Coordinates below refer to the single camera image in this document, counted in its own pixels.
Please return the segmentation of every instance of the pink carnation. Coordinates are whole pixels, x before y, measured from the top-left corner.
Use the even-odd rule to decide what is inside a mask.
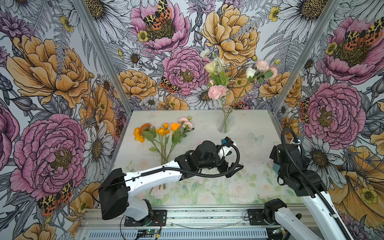
[[[219,97],[227,94],[227,88],[223,85],[212,86],[208,90],[208,96],[212,99],[218,99]]]
[[[266,61],[258,61],[256,63],[256,68],[260,71],[260,72],[268,72],[269,70],[269,64],[266,62]]]

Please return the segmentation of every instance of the yellow flower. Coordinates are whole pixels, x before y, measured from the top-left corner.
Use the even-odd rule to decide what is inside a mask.
[[[270,14],[269,14],[269,20],[272,20],[272,22],[276,22],[279,18],[277,17],[277,14],[280,12],[279,7],[272,7]]]
[[[328,55],[332,55],[333,51],[336,50],[336,48],[337,48],[337,43],[336,42],[330,43],[328,45],[327,49],[325,50],[325,53],[328,54]]]
[[[61,16],[60,22],[63,24],[65,30],[71,31],[71,32],[74,31],[73,27],[70,25],[70,21],[68,20],[68,18]]]
[[[146,31],[141,30],[141,31],[137,34],[137,36],[138,36],[140,42],[146,42],[146,41],[148,41],[148,33],[147,33]]]
[[[178,122],[171,123],[170,128],[172,131],[176,131],[180,127],[180,124]]]

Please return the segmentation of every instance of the floral wallpaper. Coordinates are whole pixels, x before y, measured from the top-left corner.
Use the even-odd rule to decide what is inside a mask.
[[[0,0],[2,239],[75,239],[127,120],[70,7]]]
[[[384,237],[383,6],[342,1],[303,66],[302,84],[277,111],[281,125],[303,137],[308,168],[357,240]]]

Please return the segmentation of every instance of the green leaf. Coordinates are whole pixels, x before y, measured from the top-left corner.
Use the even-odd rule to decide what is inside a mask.
[[[253,174],[252,176],[251,176],[251,181],[255,181],[257,179],[257,175],[256,174]]]
[[[148,132],[148,131],[142,131],[144,137],[150,141],[153,141],[153,139],[155,138],[152,133]]]

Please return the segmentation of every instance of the butterfly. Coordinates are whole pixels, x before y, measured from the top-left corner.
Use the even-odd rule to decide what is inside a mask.
[[[262,144],[264,140],[264,135],[256,137],[253,132],[249,133],[249,137],[251,138],[251,141],[256,142],[257,144]]]
[[[161,78],[160,87],[165,88],[170,93],[177,93],[181,90],[180,87],[172,85],[166,77]]]
[[[42,209],[42,215],[48,217],[53,214],[56,208],[60,208],[62,204],[69,203],[72,196],[73,182],[69,181],[57,194],[48,195],[39,199],[37,206]]]
[[[159,0],[157,11],[154,15],[148,15],[143,18],[144,23],[152,27],[153,30],[160,30],[162,25],[166,23],[172,16],[172,9],[168,7],[167,0]]]
[[[368,29],[360,32],[351,30],[345,33],[344,40],[347,42],[345,48],[349,51],[356,47],[361,48],[364,44],[372,45],[383,35],[381,30],[384,28],[384,17],[374,22]]]

